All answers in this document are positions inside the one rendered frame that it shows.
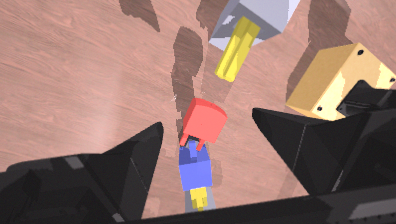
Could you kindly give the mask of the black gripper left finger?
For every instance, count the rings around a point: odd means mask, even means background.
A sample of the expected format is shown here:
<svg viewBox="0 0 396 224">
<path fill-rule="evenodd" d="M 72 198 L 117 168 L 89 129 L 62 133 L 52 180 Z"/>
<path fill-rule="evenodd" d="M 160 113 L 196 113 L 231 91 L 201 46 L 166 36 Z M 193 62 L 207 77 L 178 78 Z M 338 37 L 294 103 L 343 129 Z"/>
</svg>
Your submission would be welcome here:
<svg viewBox="0 0 396 224">
<path fill-rule="evenodd" d="M 15 163 L 6 171 L 30 168 L 40 192 L 89 187 L 117 222 L 141 219 L 162 146 L 156 122 L 103 154 L 82 153 Z"/>
</svg>

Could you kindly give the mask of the yellow square bar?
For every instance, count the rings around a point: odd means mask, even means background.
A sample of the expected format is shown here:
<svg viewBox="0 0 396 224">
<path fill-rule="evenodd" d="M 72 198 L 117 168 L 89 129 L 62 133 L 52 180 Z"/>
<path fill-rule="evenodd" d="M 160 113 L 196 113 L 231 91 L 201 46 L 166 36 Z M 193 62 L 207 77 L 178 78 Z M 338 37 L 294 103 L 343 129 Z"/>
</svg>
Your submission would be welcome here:
<svg viewBox="0 0 396 224">
<path fill-rule="evenodd" d="M 251 46 L 283 32 L 300 0 L 229 0 L 209 43 L 224 51 L 215 74 L 234 81 Z"/>
</svg>

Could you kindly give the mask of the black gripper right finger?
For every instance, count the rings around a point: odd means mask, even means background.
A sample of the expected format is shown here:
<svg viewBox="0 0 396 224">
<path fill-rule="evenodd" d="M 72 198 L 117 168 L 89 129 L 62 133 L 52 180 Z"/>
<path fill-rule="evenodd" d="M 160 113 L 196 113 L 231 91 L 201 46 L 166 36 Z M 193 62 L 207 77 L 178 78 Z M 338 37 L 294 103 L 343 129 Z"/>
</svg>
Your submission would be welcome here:
<svg viewBox="0 0 396 224">
<path fill-rule="evenodd" d="M 252 118 L 309 195 L 338 191 L 368 137 L 396 130 L 396 107 L 334 121 L 256 107 Z"/>
</svg>

